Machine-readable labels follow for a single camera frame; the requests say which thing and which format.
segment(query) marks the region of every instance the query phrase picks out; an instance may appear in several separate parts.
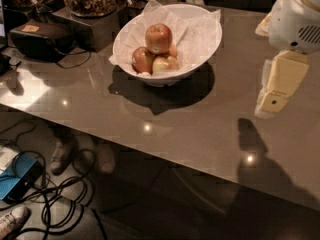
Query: black cable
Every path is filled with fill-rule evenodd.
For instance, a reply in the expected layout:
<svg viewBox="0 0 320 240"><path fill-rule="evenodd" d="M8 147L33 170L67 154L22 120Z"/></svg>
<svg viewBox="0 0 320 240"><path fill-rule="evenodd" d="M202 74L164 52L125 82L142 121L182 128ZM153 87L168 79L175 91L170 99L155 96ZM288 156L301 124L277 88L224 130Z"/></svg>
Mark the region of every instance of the black cable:
<svg viewBox="0 0 320 240"><path fill-rule="evenodd" d="M12 150L17 150L17 151L19 151L19 150L21 149L13 140L10 140L10 139L8 139L8 138L0 139L0 145L2 145L1 151L2 151L5 147L9 147L9 148L11 148Z"/></svg>
<svg viewBox="0 0 320 240"><path fill-rule="evenodd" d="M75 52L75 53L64 53L64 52L61 52L58 48L55 48L55 51L57 53L59 53L60 55L63 55L63 56L67 56L67 55L79 55L79 54L84 54L84 53L87 53L90 51L89 50L83 50L83 51L80 51L80 52Z"/></svg>
<svg viewBox="0 0 320 240"><path fill-rule="evenodd" d="M103 224L102 224L102 222L101 222L101 219L100 219L97 211L94 210L94 209L91 209L91 211L92 211L94 217L96 218L96 220L97 220L97 222L98 222L98 226L99 226L100 231L101 231L101 233L102 233L103 239L104 239L104 240L108 240L108 236L107 236L107 234L106 234L106 231L104 230Z"/></svg>
<svg viewBox="0 0 320 240"><path fill-rule="evenodd" d="M77 54L82 54L82 53L89 53L89 55L83 62L81 62L77 65L73 65L71 67L65 67L65 66L61 65L59 62L56 62L56 65L59 66L60 68L63 68L63 69L71 69L71 68L79 67L79 66L83 65L84 63L86 63L91 58L91 55L92 55L91 51L88 50L88 51L79 52L79 53L66 54L66 55L77 55Z"/></svg>
<svg viewBox="0 0 320 240"><path fill-rule="evenodd" d="M7 132L9 131L10 129L14 128L15 126L17 126L19 123L23 122L24 120L21 120L17 123L15 123L14 125L12 125L11 127L7 128L7 129L4 129L0 132L0 134L4 133L4 132ZM25 133L29 133L31 131L33 131L35 129L35 125L33 125L33 127L25 132L22 132L22 133L19 133L15 140L18 141L19 140L19 137L22 135L22 134L25 134ZM14 141L8 141L7 139L5 140L5 144L7 145L8 143L15 143ZM26 182L26 185L35 189L34 192L32 192L31 194L27 195L27 196L24 196L23 198L21 199L18 199L18 200L10 200L12 201L13 203L11 205L8 205L7 207L4 207L4 208L0 208L0 211L4 211L4 210L7 210L7 209L10 209L18 204L21 204L25 201L31 201L31 202L36 202L35 200L33 199L38 199L40 196L43 197L44 201L42 201L42 203L44 203L44 207L43 207L43 210L42 210L42 213L41 213L41 220L42 220L42 223L44 224L45 226L45 229L40 229L40 228L34 228L34 227L30 227L30 228L25 228L23 230L21 230L20 232L18 232L17 234L15 234L15 237L19 236L19 235L22 235L24 233L27 233L27 232L41 232L43 233L43 240L47 239L48 235L63 235L63 234L66 234L68 232L70 232L71 230L73 230L78 224L79 222L81 221L83 215L84 215L84 205L80 204L80 214L78 216L78 218L76 219L76 221L71 225L69 226L68 228L66 229L63 229L63 230L58 230L58 231L52 231L52 229L60 229L62 227L65 227L67 226L72 218L74 217L75 215L75 212L76 212L76 208L77 208L77 202L81 202L85 197L86 197L86 194L88 192L88 184L87 182L85 182L85 179L86 180L89 180L89 183L94 186L93 182L90 180L90 179L87 179L87 176L88 174L91 172L91 170L93 169L94 167L94 164L95 164L95 155L94 155L94 152L92 150L89 150L89 149L82 149L79 151L79 153L82 153L82 152L91 152L92 155L93 155L93 163L91 164L91 166L85 171L85 172L82 172L79 168L77 168L74 164L74 169L75 171L77 171L80 176L74 176L74 177L70 177L66 180L64 180L63 182L61 182L60 185L55 185L50 177L46 177L46 160L45 158L39 153L39 152L36 152L36 151L32 151L32 150L25 150L25 151L20 151L14 158L13 160L11 161L11 168L12 168L12 175L0 175L0 179L1 180L4 180L4 179L7 179L7 178L21 178L18 173L17 173L17 163L19 161L19 159L23 156L23 155L26 155L26 154L33 154L36 156L36 159L39 161L39 160L42 160L41 161L41 164L43 166L43 171L42 171L42 175L41 175L41 183L40 183L40 186L37 186L35 185L33 182ZM59 201L62 196L61 196L61 193L62 191L66 188L66 187L69 187L73 184L76 184L76 183L81 183L82 184L82 190L80 191L79 195L75 198L75 200L70 200L70 206L69 206L69 211L68 213L66 214L66 216L61 220L59 221L58 223L55 223L55 224L52 224L51 222L51 209L52 209L52 206L57 202ZM89 205L89 203L92 201L93 199L93 193L91 195L91 197L89 198L89 201L87 203L87 205ZM98 224L99 224L99 227L101 229L101 232L102 232L102 235L104 237L104 239L107 239L107 236L106 236L106 233L104 231L104 228L102 227L102 224L101 224L101 221L100 221L100 218L99 216L97 216L97 214L95 214L95 217L98 221Z"/></svg>

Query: black device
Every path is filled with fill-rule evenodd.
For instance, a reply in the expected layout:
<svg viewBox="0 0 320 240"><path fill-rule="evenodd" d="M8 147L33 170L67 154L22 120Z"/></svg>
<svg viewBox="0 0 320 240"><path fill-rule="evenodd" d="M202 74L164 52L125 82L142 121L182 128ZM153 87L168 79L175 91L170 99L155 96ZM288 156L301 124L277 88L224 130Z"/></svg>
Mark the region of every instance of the black device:
<svg viewBox="0 0 320 240"><path fill-rule="evenodd" d="M0 53L0 76L10 70L11 57Z"/></svg>
<svg viewBox="0 0 320 240"><path fill-rule="evenodd" d="M0 51L8 46L8 38L5 29L3 0L0 0Z"/></svg>
<svg viewBox="0 0 320 240"><path fill-rule="evenodd" d="M75 42L75 35L66 24L35 20L11 29L10 37L25 56L50 62L62 59L74 48Z"/></svg>

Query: white bowl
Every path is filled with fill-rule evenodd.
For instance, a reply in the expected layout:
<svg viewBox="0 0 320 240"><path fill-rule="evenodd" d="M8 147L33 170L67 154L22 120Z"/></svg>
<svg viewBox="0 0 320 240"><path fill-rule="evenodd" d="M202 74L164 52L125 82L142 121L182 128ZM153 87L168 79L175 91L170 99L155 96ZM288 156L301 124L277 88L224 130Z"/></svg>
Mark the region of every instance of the white bowl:
<svg viewBox="0 0 320 240"><path fill-rule="evenodd" d="M171 5L164 5L170 12L176 14L178 17L182 19L190 19L194 17L201 17L209 14L210 12L202 7L189 5L189 4L171 4ZM113 54L119 54L121 45L123 43L120 40L126 40L126 37L130 34L130 30L134 27L137 20L143 17L143 15L139 15L133 18L130 22L128 22L118 33L114 44L113 44ZM151 75L151 76L144 76L141 74L137 74L137 72L133 69L131 64L121 64L119 65L126 73L129 75L156 87L163 87L165 85L173 85L178 81L190 76L192 73L196 71L196 69L205 63L217 50L219 44L222 39L222 28L220 23L217 26L207 29L207 31L215 31L216 39L215 40L203 40L203 45L206 46L206 55L201 57L201 61L198 61L197 64L190 65L187 70L181 70L180 72L175 72L175 75Z"/></svg>

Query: blue object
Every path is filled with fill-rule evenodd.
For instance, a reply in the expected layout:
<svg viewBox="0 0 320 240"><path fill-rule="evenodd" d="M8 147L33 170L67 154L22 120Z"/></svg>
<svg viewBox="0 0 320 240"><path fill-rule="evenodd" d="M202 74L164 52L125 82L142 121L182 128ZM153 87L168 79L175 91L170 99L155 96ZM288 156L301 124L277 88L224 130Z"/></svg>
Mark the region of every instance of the blue object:
<svg viewBox="0 0 320 240"><path fill-rule="evenodd" d="M28 191L27 182L35 182L42 167L34 157L21 154L0 174L0 200L12 202Z"/></svg>

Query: bowl of fruit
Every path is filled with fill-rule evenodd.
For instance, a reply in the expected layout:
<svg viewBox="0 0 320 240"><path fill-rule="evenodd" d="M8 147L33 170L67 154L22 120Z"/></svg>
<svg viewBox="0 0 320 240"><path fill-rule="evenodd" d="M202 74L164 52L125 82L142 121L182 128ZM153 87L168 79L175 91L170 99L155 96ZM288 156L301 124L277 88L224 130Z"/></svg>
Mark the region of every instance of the bowl of fruit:
<svg viewBox="0 0 320 240"><path fill-rule="evenodd" d="M121 29L110 61L130 76L163 87L190 76L205 63L221 42L222 28L217 11L189 4L156 9Z"/></svg>

